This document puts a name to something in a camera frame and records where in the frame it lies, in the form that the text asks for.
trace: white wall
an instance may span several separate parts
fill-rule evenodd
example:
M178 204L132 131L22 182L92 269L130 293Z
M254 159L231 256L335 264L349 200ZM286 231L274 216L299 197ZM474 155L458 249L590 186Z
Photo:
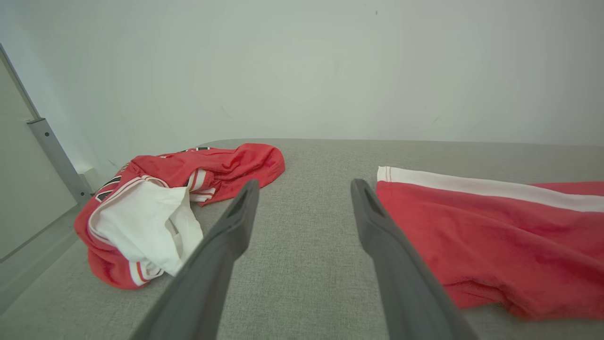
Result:
M604 145L601 0L10 1L104 177L245 137Z

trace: white fabric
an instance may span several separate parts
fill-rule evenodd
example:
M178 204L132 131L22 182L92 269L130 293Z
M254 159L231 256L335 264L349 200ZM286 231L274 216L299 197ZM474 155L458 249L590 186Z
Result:
M145 280L163 270L176 275L203 239L188 188L165 188L152 181L140 181L100 208L98 220L90 225L135 263L131 272L140 262Z
M483 196L514 198L581 212L604 212L604 197L602 196L563 194L536 186L503 181L455 177L391 166L378 167L377 180Z

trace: gray table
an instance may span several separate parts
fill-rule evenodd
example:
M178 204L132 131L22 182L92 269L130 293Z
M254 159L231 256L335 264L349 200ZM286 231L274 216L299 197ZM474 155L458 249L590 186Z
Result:
M604 180L604 148L511 143L223 140L281 149L286 171L260 190L248 251L236 263L221 338L385 338L373 263L358 241L350 180L375 185L378 166L517 183ZM193 211L207 232L228 201ZM2 316L10 339L126 339L170 282L136 291L92 275L78 241ZM484 339L596 339L604 321L523 322L499 306L464 311Z

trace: white panel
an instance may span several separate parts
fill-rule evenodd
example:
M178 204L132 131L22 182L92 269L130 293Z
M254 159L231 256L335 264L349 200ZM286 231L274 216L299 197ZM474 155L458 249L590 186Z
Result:
M76 205L27 126L25 103L0 62L0 258Z

